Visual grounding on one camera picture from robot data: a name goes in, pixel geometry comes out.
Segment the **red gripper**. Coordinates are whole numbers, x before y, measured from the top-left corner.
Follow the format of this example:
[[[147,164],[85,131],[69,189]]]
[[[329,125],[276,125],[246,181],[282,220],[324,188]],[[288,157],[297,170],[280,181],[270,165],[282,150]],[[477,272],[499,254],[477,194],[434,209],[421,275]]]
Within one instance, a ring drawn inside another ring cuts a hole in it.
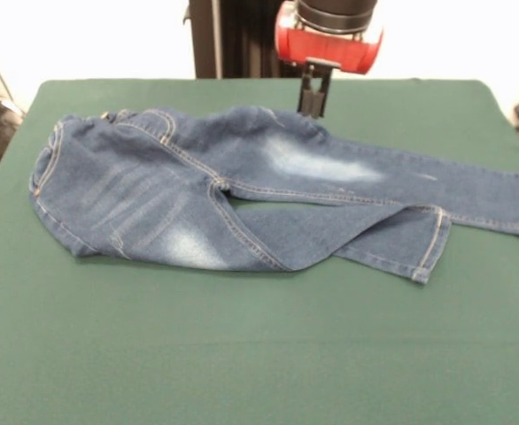
[[[322,118],[331,75],[367,73],[376,62],[383,26],[376,17],[377,1],[284,1],[275,19],[275,49],[284,62],[305,65],[298,112]],[[314,67],[320,64],[321,84],[312,90]]]

